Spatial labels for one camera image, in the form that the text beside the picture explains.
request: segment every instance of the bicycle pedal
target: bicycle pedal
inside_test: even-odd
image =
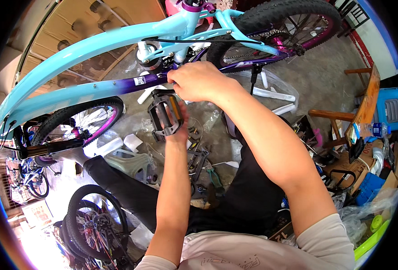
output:
[[[165,136],[175,134],[184,124],[180,106],[175,96],[170,93],[173,93],[173,90],[154,90],[152,92],[154,100],[148,107],[154,127],[152,135],[157,142],[164,142]]]

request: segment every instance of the logo sticker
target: logo sticker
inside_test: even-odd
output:
[[[242,67],[242,66],[247,66],[247,65],[253,65],[253,62],[239,62],[237,65],[236,65],[236,68],[237,67]]]
[[[141,84],[146,84],[146,79],[144,76],[134,78],[134,85],[137,86],[137,85],[141,85]]]

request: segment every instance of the blue plastic crate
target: blue plastic crate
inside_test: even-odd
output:
[[[355,203],[358,206],[363,206],[365,203],[371,202],[379,192],[379,189],[384,185],[385,179],[382,179],[371,172],[369,172],[360,185],[361,193],[356,197]]]
[[[398,87],[379,89],[373,122],[385,123],[398,130]]]

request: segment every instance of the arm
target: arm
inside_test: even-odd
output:
[[[296,236],[336,213],[305,146],[277,115],[234,79],[209,62],[188,63],[168,73],[169,82],[186,100],[214,102],[235,123],[262,170],[288,196]]]
[[[186,107],[180,103],[185,119]],[[166,137],[164,173],[157,199],[157,228],[145,255],[180,264],[189,221],[191,184],[187,171],[187,121],[174,135]]]

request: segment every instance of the wooden table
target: wooden table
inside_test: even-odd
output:
[[[331,126],[332,126],[332,129],[334,130],[334,132],[336,133],[337,139],[330,141],[328,143],[325,143],[323,146],[324,148],[332,148],[334,146],[341,145],[341,144],[347,144],[348,147],[351,147],[352,143],[347,138],[349,138],[349,131],[350,131],[350,128],[352,127],[352,124],[353,123],[357,123],[357,124],[371,123],[371,121],[373,119],[373,114],[375,113],[375,109],[376,109],[376,101],[378,100],[378,94],[379,94],[380,76],[379,76],[378,69],[376,68],[376,65],[373,63],[373,66],[371,68],[345,70],[345,74],[351,74],[351,73],[358,73],[358,75],[363,83],[363,86],[365,88],[365,90],[362,94],[363,99],[361,101],[361,104],[360,104],[356,114],[340,112],[340,111],[323,111],[323,110],[308,111],[308,114],[310,116],[328,118],[331,121]],[[362,73],[370,74],[367,88],[364,83],[364,79],[362,78]],[[345,136],[343,138],[340,137],[336,119],[351,122],[349,127],[344,132]]]

